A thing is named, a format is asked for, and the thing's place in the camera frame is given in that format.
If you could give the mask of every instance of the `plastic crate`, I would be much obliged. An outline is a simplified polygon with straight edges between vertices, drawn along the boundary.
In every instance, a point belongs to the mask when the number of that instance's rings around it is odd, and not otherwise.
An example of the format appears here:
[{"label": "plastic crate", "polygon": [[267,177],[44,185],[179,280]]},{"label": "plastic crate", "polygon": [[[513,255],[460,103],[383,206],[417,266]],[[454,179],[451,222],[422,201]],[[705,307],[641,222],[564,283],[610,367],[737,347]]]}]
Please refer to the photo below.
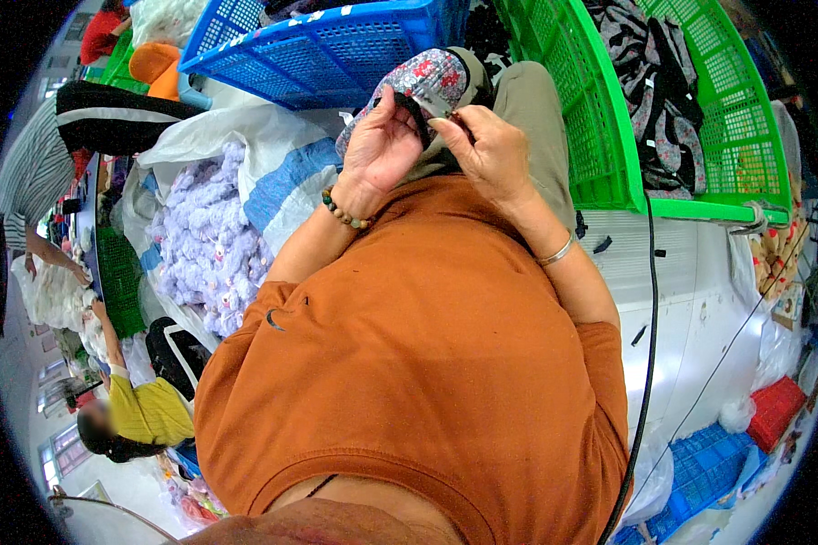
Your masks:
[{"label": "plastic crate", "polygon": [[[675,469],[673,491],[664,510],[645,523],[657,543],[664,542],[690,518],[730,492],[753,445],[746,433],[727,433],[717,423],[670,444]],[[760,453],[760,468],[766,459]],[[642,486],[642,483],[634,483],[634,486]],[[643,545],[645,539],[632,526],[621,529],[613,543]]]},{"label": "plastic crate", "polygon": [[[646,213],[630,116],[593,20],[582,0],[494,0],[511,31],[515,60],[535,60],[554,79],[569,143],[569,186],[577,209]],[[748,201],[791,210],[782,142],[767,93],[746,46],[715,0],[638,0],[649,16],[668,15],[685,32],[697,69],[699,132],[707,192],[693,201],[652,199],[660,217],[750,223]],[[774,224],[788,213],[766,211]]]},{"label": "plastic crate", "polygon": [[258,0],[210,0],[179,71],[291,110],[358,107],[395,66],[462,45],[469,0],[393,0],[332,8],[259,29]]},{"label": "plastic crate", "polygon": [[757,405],[757,412],[748,425],[748,435],[769,454],[806,403],[806,394],[789,377],[782,377],[774,385],[751,394],[751,398]]},{"label": "plastic crate", "polygon": [[103,75],[100,76],[100,83],[144,95],[148,93],[149,84],[135,80],[128,69],[133,56],[132,39],[132,30],[125,31],[119,37],[115,49],[112,50],[112,54],[109,56],[109,62],[106,63],[106,68],[103,69]]},{"label": "plastic crate", "polygon": [[140,313],[142,267],[130,242],[111,227],[97,229],[97,266],[106,314],[119,338],[145,329]]},{"label": "plastic crate", "polygon": [[100,78],[103,77],[103,72],[103,68],[91,68],[89,66],[85,69],[85,75],[82,77],[82,79],[92,83],[100,83]]}]

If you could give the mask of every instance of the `hand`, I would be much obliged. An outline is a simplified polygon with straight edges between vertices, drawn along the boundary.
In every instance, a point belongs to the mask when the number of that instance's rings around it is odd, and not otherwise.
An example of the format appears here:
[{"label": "hand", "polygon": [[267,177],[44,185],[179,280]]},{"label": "hand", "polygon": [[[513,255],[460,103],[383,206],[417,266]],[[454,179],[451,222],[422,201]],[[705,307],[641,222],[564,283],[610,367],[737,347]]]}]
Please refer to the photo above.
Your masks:
[{"label": "hand", "polygon": [[475,145],[459,125],[448,119],[428,123],[446,141],[461,170],[475,189],[502,211],[532,198],[527,137],[488,108],[464,106],[456,114],[473,133]]},{"label": "hand", "polygon": [[102,370],[100,371],[100,380],[103,381],[103,387],[106,388],[106,391],[112,387],[112,379],[109,378],[109,375],[104,373]]},{"label": "hand", "polygon": [[383,199],[421,156],[421,138],[417,129],[409,111],[398,108],[394,102],[393,87],[385,85],[379,105],[358,123],[351,134],[340,181]]},{"label": "hand", "polygon": [[94,316],[99,318],[101,322],[108,318],[106,314],[106,305],[103,304],[103,301],[94,299],[94,301],[90,304],[90,309],[94,311]]},{"label": "hand", "polygon": [[76,277],[76,280],[84,287],[89,286],[90,278],[88,278],[85,274],[85,269],[82,267],[82,265],[79,265],[78,263],[74,263],[73,265],[75,266],[71,267],[70,271],[72,271],[73,276]]},{"label": "hand", "polygon": [[27,271],[33,275],[33,279],[36,280],[36,265],[33,264],[33,256],[31,254],[28,254],[24,258],[24,268],[26,268]]}]

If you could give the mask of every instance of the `purple plush toy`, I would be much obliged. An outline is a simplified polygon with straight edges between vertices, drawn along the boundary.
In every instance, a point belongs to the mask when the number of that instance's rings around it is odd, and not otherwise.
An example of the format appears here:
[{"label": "purple plush toy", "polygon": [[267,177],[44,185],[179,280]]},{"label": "purple plush toy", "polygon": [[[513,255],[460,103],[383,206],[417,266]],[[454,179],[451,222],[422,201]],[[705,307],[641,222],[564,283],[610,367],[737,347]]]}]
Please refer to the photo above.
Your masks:
[{"label": "purple plush toy", "polygon": [[226,337],[240,328],[274,256],[240,204],[245,147],[229,142],[221,151],[179,172],[147,231],[164,260],[158,291],[198,306],[204,326]]}]

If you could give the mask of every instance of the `green plastic basket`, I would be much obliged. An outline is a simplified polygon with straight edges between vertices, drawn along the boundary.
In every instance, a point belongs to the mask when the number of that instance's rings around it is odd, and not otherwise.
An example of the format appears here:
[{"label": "green plastic basket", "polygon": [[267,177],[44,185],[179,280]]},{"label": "green plastic basket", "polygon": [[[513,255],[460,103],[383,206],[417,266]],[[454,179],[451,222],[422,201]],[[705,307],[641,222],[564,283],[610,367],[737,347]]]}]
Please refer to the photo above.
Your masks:
[{"label": "green plastic basket", "polygon": [[[609,54],[582,0],[494,0],[515,60],[543,64],[564,109],[569,189],[577,209],[646,213],[633,128]],[[705,115],[699,139],[707,191],[693,201],[652,199],[659,217],[751,223],[749,201],[791,210],[788,170],[761,77],[715,0],[638,0],[685,32]],[[788,212],[767,210],[786,224]]]},{"label": "green plastic basket", "polygon": [[88,67],[88,69],[85,70],[85,76],[83,77],[83,79],[85,81],[89,81],[92,83],[100,83],[100,78],[103,77],[103,72],[104,72],[103,68]]},{"label": "green plastic basket", "polygon": [[112,50],[112,54],[109,56],[109,62],[106,63],[106,68],[103,69],[100,83],[142,95],[148,93],[149,85],[133,79],[128,68],[133,56],[132,38],[132,30],[125,31],[119,37],[115,49]]},{"label": "green plastic basket", "polygon": [[145,329],[140,313],[140,258],[123,234],[111,227],[97,229],[97,266],[106,314],[119,338]]}]

